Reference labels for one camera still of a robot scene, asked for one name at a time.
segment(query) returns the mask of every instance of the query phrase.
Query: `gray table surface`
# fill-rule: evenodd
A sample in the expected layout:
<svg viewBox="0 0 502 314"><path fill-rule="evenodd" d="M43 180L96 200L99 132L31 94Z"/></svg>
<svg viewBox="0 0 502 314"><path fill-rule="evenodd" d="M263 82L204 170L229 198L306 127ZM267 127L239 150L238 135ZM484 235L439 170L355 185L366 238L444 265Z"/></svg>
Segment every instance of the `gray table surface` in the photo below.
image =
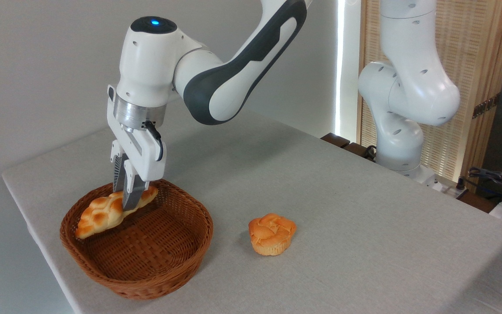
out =
<svg viewBox="0 0 502 314"><path fill-rule="evenodd" d="M185 286L126 300L89 279L59 240L69 208L112 180L108 129L7 169L32 237L79 314L502 313L502 220L263 116L200 125L171 106L165 179L201 201L212 244ZM297 224L279 256L247 224Z"/></svg>

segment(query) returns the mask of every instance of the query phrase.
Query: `bread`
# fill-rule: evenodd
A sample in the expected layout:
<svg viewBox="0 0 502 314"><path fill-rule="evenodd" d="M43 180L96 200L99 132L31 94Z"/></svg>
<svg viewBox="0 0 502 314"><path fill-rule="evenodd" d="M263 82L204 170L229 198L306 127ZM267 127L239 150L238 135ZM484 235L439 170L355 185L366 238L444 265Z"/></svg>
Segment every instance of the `bread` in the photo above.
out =
<svg viewBox="0 0 502 314"><path fill-rule="evenodd" d="M295 223L275 213L255 218L249 223L249 236L255 252L279 255L289 247L295 233Z"/></svg>
<svg viewBox="0 0 502 314"><path fill-rule="evenodd" d="M75 236L85 239L93 234L118 226L125 217L150 203L158 195L158 189L150 185L143 191L135 209L123 211L123 191L117 191L107 197L94 199L82 212Z"/></svg>

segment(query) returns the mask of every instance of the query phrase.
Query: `cupcake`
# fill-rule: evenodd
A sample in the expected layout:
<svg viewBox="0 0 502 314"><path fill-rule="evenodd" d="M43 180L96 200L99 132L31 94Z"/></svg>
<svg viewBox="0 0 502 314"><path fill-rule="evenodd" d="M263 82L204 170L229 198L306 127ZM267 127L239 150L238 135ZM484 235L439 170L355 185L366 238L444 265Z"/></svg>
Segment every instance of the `cupcake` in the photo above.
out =
<svg viewBox="0 0 502 314"><path fill-rule="evenodd" d="M275 213L255 218L249 223L253 250L261 255L279 255L291 244L295 223Z"/></svg>

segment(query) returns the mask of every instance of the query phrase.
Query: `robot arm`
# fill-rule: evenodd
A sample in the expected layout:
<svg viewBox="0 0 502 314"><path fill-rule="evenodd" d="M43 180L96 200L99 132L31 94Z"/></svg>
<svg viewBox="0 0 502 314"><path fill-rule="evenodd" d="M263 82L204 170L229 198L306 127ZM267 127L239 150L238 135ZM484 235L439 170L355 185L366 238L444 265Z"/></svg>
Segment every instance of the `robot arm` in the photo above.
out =
<svg viewBox="0 0 502 314"><path fill-rule="evenodd" d="M117 138L111 157L114 191L124 190L124 211L134 208L150 181L163 177L166 146L156 128L166 105L181 96L200 123L232 119L297 35L311 1L261 0L259 26L228 62L165 18L142 17L131 24L119 84L108 87L108 125Z"/></svg>
<svg viewBox="0 0 502 314"><path fill-rule="evenodd" d="M392 62L361 71L359 92L377 131L376 162L420 183L434 174L420 166L424 134L417 123L442 125L460 105L435 44L436 0L381 0L381 48Z"/></svg>

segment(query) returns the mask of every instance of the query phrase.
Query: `wicker basket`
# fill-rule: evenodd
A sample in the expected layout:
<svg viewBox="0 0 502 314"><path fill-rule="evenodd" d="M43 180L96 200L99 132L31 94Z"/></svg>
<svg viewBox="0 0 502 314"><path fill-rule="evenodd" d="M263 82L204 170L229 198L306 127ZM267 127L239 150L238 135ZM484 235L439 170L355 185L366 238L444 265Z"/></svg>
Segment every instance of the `wicker basket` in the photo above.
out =
<svg viewBox="0 0 502 314"><path fill-rule="evenodd" d="M121 225L80 240L75 230L93 199L107 196L112 184L92 190L65 215L60 238L92 280L124 298L147 300L186 284L197 272L213 234L207 209L165 180L153 181L159 193Z"/></svg>

